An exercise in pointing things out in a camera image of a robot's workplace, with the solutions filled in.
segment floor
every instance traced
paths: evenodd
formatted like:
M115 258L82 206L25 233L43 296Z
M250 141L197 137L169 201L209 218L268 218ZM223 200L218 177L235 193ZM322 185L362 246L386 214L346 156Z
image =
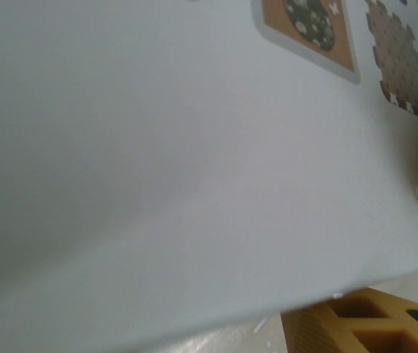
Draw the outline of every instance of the floor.
M374 286L418 302L418 273ZM229 326L139 353L286 353L279 315Z

